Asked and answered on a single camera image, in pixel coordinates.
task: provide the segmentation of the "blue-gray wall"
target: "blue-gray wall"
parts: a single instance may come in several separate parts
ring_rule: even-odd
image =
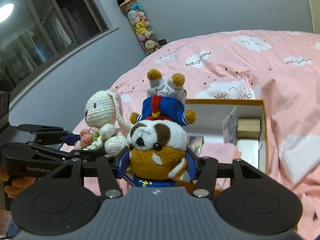
[[[96,41],[46,75],[11,109],[13,125],[34,123],[73,129],[87,99],[134,68],[144,54],[116,0],[95,0],[109,27]],[[168,42],[238,29],[312,31],[308,0],[140,0],[158,38]]]

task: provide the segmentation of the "pink blanket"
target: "pink blanket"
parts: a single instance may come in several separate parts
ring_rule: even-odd
[[[183,73],[188,98],[265,100],[270,176],[299,196],[304,209],[298,232],[305,239],[315,239],[320,234],[320,167],[315,162],[317,167],[302,181],[291,183],[279,155],[290,155],[294,148],[303,160],[306,141],[314,146],[308,152],[320,155],[316,147],[320,146],[320,35],[234,31],[171,42],[112,86],[121,94],[127,122],[131,112],[141,112],[149,86],[146,73],[151,68],[160,70],[165,79]],[[82,121],[76,131],[84,127]],[[88,187],[98,192],[97,184]]]

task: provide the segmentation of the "cable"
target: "cable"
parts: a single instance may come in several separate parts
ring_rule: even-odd
[[[12,236],[5,236],[5,237],[0,237],[0,240],[7,240],[7,239],[11,239],[14,238],[17,234],[12,235]]]

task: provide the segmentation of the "gray ribbed surface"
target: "gray ribbed surface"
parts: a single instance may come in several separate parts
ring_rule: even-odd
[[[131,188],[119,199],[106,200],[84,227],[61,236],[21,232],[14,240],[301,240],[293,231],[254,236],[224,222],[207,199],[197,199],[184,187]]]

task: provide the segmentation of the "crochet bunny's ear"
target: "crochet bunny's ear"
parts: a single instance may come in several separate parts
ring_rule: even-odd
[[[123,117],[122,117],[122,115],[121,115],[121,111],[120,111],[120,109],[121,109],[121,101],[118,100],[117,94],[114,93],[114,92],[112,92],[112,91],[110,91],[109,89],[106,90],[105,92],[106,92],[109,96],[112,97],[112,101],[113,101],[113,103],[114,103],[114,105],[115,105],[115,108],[116,108],[116,118],[117,118],[117,120],[118,120],[119,125],[123,126],[123,127],[126,129],[126,131],[129,132],[130,129],[131,129],[131,127],[130,127],[130,125],[128,125],[128,124],[126,123],[126,121],[123,119]]]

